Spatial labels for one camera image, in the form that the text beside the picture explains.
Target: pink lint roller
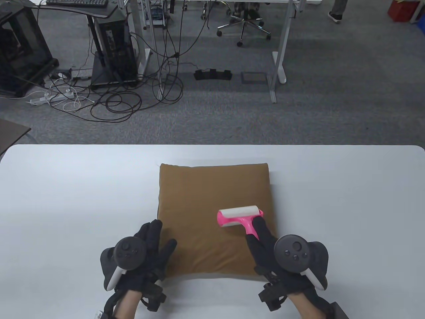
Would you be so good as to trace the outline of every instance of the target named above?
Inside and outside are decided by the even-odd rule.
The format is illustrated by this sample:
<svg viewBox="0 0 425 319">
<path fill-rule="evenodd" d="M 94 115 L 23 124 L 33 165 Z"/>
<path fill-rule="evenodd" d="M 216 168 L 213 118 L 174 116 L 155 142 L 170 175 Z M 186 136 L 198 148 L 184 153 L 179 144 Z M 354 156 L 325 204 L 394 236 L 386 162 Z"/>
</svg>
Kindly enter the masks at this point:
<svg viewBox="0 0 425 319">
<path fill-rule="evenodd" d="M 246 234 L 252 234 L 258 239 L 257 232 L 252 226 L 254 217 L 263 216 L 264 213 L 257 206 L 245 206 L 221 209 L 217 213 L 217 222 L 221 227 L 242 225 Z"/>
</svg>

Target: brown cushion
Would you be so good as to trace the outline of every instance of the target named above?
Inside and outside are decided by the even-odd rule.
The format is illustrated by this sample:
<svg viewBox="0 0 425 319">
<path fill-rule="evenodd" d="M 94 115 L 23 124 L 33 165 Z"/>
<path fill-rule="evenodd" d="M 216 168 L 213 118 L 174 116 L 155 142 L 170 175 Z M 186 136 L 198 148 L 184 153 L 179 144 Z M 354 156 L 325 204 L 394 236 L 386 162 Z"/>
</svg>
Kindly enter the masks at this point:
<svg viewBox="0 0 425 319">
<path fill-rule="evenodd" d="M 220 209 L 256 205 L 275 234 L 267 164 L 183 167 L 162 164 L 158 218 L 162 242 L 177 240 L 167 277 L 194 273 L 255 275 L 242 225 L 221 228 Z"/>
</svg>

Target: white label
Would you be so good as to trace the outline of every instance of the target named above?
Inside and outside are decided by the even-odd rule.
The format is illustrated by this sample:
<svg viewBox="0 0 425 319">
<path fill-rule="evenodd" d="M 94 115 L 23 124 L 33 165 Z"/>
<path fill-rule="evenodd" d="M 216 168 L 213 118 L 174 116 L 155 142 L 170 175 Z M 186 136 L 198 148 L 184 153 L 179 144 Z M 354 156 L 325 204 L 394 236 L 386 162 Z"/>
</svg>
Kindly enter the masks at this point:
<svg viewBox="0 0 425 319">
<path fill-rule="evenodd" d="M 103 312 L 99 310 L 98 312 L 96 312 L 96 316 L 94 317 L 94 319 L 100 319 L 102 318 L 102 315 L 103 315 Z"/>
</svg>

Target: black glove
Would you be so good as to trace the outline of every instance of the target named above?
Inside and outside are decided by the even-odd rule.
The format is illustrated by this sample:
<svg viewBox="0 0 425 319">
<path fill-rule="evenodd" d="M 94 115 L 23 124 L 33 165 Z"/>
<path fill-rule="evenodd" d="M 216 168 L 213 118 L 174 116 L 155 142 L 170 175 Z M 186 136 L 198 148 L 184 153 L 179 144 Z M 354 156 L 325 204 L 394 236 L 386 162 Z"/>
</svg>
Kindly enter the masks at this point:
<svg viewBox="0 0 425 319">
<path fill-rule="evenodd" d="M 144 224 L 134 235 L 146 242 L 146 259 L 136 269 L 127 271 L 122 275 L 115 287 L 115 291 L 133 290 L 139 291 L 146 296 L 146 290 L 152 288 L 157 280 L 165 277 L 165 267 L 174 252 L 177 241 L 170 239 L 161 250 L 159 250 L 159 238 L 162 229 L 162 222 L 158 219 Z"/>
<path fill-rule="evenodd" d="M 271 273 L 272 277 L 281 282 L 285 290 L 285 295 L 303 292 L 310 288 L 314 289 L 314 285 L 306 276 L 302 276 L 299 273 L 290 273 L 279 266 L 274 254 L 277 238 L 272 236 L 263 217 L 255 217 L 252 220 L 252 225 L 259 239 L 250 234 L 246 235 L 246 242 L 254 257 L 257 269 L 263 269 L 261 274 L 266 275 L 266 273 Z"/>
</svg>

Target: computer tower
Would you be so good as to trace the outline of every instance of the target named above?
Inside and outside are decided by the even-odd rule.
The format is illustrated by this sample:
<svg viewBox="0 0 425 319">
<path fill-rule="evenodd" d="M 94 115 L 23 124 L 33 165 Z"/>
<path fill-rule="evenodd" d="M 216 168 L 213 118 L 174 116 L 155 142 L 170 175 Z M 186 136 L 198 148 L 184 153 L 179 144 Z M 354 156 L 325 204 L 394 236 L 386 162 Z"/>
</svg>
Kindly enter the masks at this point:
<svg viewBox="0 0 425 319">
<path fill-rule="evenodd" d="M 103 85 L 123 85 L 138 81 L 136 54 L 131 41 L 130 29 L 121 10 L 106 19 L 95 18 L 96 32 L 102 46 L 105 66 L 101 65 L 99 53 L 95 54 L 92 88 Z"/>
<path fill-rule="evenodd" d="M 59 62 L 24 2 L 0 0 L 0 94 L 23 97 Z"/>
</svg>

